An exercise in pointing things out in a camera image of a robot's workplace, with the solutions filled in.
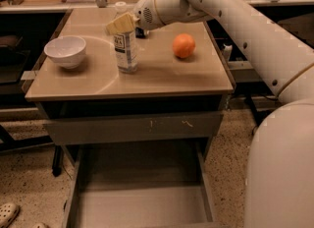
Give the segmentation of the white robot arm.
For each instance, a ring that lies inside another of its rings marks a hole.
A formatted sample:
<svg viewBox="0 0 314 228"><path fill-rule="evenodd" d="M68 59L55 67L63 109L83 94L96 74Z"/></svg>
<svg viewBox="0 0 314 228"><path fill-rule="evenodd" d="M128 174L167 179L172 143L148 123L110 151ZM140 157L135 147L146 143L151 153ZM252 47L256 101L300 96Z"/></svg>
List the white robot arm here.
<svg viewBox="0 0 314 228"><path fill-rule="evenodd" d="M314 228L314 51L242 0L139 0L109 34L216 20L282 103L248 156L244 228Z"/></svg>

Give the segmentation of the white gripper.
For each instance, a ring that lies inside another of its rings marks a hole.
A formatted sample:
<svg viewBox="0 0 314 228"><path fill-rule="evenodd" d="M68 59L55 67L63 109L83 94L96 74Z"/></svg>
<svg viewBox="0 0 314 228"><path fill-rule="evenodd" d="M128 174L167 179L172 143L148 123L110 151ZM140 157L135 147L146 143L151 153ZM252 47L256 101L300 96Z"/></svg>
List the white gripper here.
<svg viewBox="0 0 314 228"><path fill-rule="evenodd" d="M108 35L133 31L137 26L141 29L153 30L164 24L159 18L155 0L139 0L133 7L133 14L126 12L105 26Z"/></svg>

